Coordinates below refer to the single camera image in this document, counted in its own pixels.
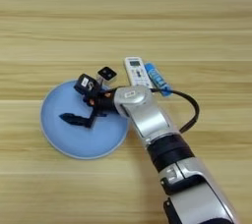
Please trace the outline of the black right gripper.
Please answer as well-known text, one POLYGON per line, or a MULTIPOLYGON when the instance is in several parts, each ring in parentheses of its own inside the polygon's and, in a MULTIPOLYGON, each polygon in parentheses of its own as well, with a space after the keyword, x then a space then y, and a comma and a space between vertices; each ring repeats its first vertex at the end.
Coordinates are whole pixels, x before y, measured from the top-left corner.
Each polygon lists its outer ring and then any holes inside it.
POLYGON ((95 117, 103 116, 105 112, 117 113, 114 96, 115 89, 102 90, 95 95, 85 95, 84 102, 93 109, 89 118, 72 113, 61 114, 60 118, 70 125, 90 128, 93 125, 95 117))

